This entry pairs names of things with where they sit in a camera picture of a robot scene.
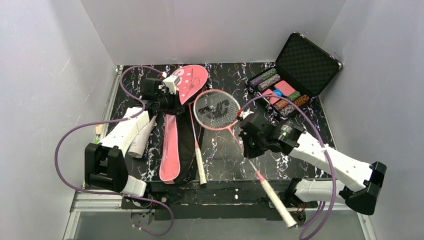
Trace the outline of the pink badminton racket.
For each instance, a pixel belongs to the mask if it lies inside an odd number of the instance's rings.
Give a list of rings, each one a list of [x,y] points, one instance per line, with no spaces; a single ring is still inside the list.
[[[237,122],[240,110],[241,107],[238,101],[231,94],[220,89],[210,89],[200,93],[193,103],[196,121],[202,127],[211,131],[226,129],[231,132],[232,127]],[[254,169],[256,177],[269,200],[274,205],[287,227],[295,227],[297,225],[296,220],[284,206],[268,180],[260,173],[251,160],[248,162]]]
[[[193,104],[193,102],[190,102],[188,104],[188,109],[189,109],[191,127],[192,127],[193,138],[194,138],[194,151],[195,151],[197,170],[198,170],[198,175],[199,175],[199,184],[205,185],[208,182],[207,182],[207,177],[206,177],[206,174],[205,174],[202,153],[201,153],[201,149],[200,149],[200,146],[199,146],[199,143],[198,143],[198,137],[197,137],[197,134],[196,134],[195,121],[194,121],[194,118],[193,118],[193,111],[192,111],[192,104]]]

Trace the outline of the white shuttlecock tube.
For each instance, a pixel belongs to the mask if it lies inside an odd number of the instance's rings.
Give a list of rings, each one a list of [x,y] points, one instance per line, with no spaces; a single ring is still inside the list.
[[[151,131],[156,123],[157,116],[154,115],[147,125],[145,125],[132,141],[127,154],[133,158],[141,159],[148,145]]]

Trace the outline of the pink racket bag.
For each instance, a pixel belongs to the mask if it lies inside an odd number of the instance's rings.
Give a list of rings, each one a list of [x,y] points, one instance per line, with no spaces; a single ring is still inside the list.
[[[180,184],[191,164],[196,162],[197,166],[189,103],[192,102],[191,107],[194,118],[194,99],[205,90],[209,77],[207,70],[198,64],[180,67],[171,75],[177,75],[181,79],[177,87],[179,89],[179,98],[184,106],[184,112],[179,115],[165,114],[164,118],[164,139],[159,178],[168,185]],[[194,126],[200,147],[199,138],[202,127],[195,121]]]

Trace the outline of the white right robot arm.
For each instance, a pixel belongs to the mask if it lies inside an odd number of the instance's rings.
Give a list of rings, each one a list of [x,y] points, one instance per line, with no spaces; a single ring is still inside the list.
[[[292,180],[284,192],[291,202],[313,201],[345,204],[353,211],[371,216],[375,213],[387,166],[379,161],[367,163],[351,158],[329,146],[290,121],[272,124],[265,117],[244,111],[237,117],[244,156],[254,159],[266,151],[283,153],[325,171],[332,180]]]

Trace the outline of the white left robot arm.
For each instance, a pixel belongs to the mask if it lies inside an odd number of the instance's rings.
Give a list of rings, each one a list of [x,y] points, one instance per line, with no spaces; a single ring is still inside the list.
[[[181,79],[170,75],[164,80],[147,78],[140,88],[141,99],[133,101],[126,110],[125,120],[99,143],[90,143],[84,151],[85,183],[129,196],[143,197],[147,183],[129,175],[125,155],[138,134],[158,112],[180,114],[184,112],[178,85]]]

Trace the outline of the pink card deck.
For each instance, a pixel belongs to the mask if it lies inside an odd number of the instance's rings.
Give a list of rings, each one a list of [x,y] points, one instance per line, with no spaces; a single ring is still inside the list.
[[[295,91],[296,90],[291,85],[289,85],[286,81],[281,80],[280,82],[276,83],[273,87],[265,90],[262,94],[288,97],[289,95],[293,94]]]

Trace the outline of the beige wooden block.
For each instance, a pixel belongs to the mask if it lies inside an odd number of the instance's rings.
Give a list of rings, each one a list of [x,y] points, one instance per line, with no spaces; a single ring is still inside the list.
[[[96,135],[101,135],[103,132],[103,124],[98,124],[95,126],[95,134]]]

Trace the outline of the black foam-lined case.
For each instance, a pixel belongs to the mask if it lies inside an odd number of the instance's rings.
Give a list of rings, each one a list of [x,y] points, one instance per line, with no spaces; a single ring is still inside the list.
[[[295,103],[304,108],[325,89],[342,69],[343,64],[299,32],[292,32],[274,65],[246,80],[254,97],[280,81],[286,81],[299,93]]]

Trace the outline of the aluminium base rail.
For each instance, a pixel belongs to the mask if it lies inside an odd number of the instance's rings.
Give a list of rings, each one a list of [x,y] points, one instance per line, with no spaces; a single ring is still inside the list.
[[[66,240],[297,240],[300,228],[288,228],[263,190],[183,188],[162,201],[169,212],[117,195],[77,193],[65,230]]]

